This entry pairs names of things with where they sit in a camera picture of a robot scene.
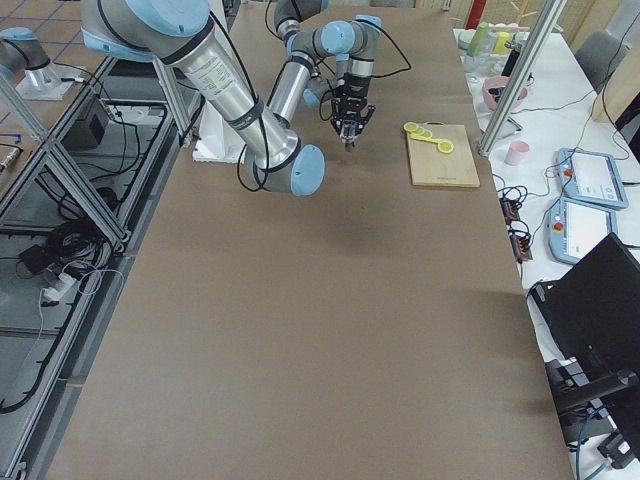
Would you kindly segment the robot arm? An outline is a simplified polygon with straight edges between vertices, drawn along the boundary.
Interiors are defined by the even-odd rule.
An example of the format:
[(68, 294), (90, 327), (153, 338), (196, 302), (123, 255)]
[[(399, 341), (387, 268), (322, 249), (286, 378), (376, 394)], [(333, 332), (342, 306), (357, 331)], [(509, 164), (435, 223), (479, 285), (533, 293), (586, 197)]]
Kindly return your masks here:
[(159, 60), (181, 71), (244, 141), (244, 166), (258, 188), (295, 196), (322, 184), (322, 151), (304, 144), (289, 125), (311, 65), (289, 60), (269, 102), (252, 88), (240, 60), (215, 36), (222, 24), (205, 1), (84, 1), (87, 48), (135, 62)]
[(326, 1), (278, 1), (274, 30), (288, 52), (268, 107), (289, 127), (297, 107), (331, 104), (329, 121), (347, 149), (355, 145), (375, 107), (368, 92), (381, 33), (381, 20), (358, 15), (334, 20), (312, 31), (301, 24), (327, 8)]

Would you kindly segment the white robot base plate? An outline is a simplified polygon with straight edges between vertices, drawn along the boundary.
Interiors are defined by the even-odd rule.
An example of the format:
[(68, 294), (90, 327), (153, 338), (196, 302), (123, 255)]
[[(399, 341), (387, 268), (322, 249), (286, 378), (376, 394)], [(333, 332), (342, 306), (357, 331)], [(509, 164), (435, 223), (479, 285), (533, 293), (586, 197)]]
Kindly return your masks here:
[(193, 160), (199, 163), (235, 163), (245, 146), (241, 137), (208, 102), (203, 107), (198, 137)]

